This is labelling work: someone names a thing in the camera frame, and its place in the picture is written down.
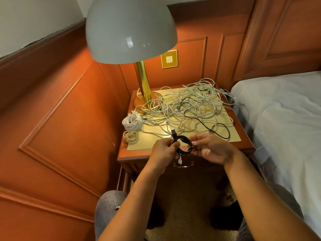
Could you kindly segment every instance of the hand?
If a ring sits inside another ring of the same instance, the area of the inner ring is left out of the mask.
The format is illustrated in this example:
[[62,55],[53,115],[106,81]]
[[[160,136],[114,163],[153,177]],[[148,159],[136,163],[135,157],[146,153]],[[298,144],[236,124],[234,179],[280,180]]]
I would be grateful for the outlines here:
[[214,134],[196,134],[190,137],[193,146],[192,154],[202,156],[210,162],[224,165],[240,151],[231,143]]
[[173,141],[173,138],[164,138],[156,141],[145,168],[155,171],[157,174],[161,175],[173,158],[179,159],[179,155],[176,150],[180,146],[180,143],[173,143]]

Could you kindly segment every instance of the gold switch plate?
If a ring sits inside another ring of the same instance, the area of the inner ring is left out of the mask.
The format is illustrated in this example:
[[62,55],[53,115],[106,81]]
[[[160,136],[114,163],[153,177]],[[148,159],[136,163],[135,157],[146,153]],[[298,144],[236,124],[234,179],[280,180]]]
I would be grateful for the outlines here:
[[171,51],[165,52],[164,54],[161,55],[161,58],[162,58],[163,68],[177,67],[179,65],[177,50],[171,50]]

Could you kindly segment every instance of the brass drawer pull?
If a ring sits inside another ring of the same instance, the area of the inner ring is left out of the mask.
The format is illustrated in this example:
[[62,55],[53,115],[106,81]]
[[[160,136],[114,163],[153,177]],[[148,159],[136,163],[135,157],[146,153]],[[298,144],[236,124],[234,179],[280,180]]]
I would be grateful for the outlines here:
[[176,163],[174,163],[174,167],[177,167],[177,168],[187,168],[187,167],[191,167],[191,166],[194,166],[194,162],[191,162],[191,164],[189,166],[176,166]]

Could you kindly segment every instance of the lamp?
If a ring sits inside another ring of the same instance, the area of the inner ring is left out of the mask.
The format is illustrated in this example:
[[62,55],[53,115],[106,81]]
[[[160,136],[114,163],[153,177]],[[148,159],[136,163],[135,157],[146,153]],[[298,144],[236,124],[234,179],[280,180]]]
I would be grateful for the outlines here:
[[173,17],[162,0],[94,0],[87,15],[86,39],[93,59],[106,64],[134,63],[142,99],[150,92],[144,60],[177,44]]

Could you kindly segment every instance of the jeans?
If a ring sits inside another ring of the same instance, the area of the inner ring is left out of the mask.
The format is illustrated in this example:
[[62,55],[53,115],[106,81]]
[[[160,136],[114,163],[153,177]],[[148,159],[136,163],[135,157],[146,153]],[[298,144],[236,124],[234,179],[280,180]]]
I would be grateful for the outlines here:
[[[295,200],[294,196],[287,191],[284,187],[268,183],[273,192],[283,200],[296,214],[298,214],[303,219],[303,214],[301,211],[300,205]],[[104,229],[107,227],[108,223],[115,216],[117,210],[124,202],[127,194],[121,191],[108,191],[102,195],[99,199],[96,211],[95,211],[95,234],[96,240],[100,237]],[[241,224],[239,229],[239,236],[236,239],[237,241],[254,241],[251,232],[247,226],[245,219]]]

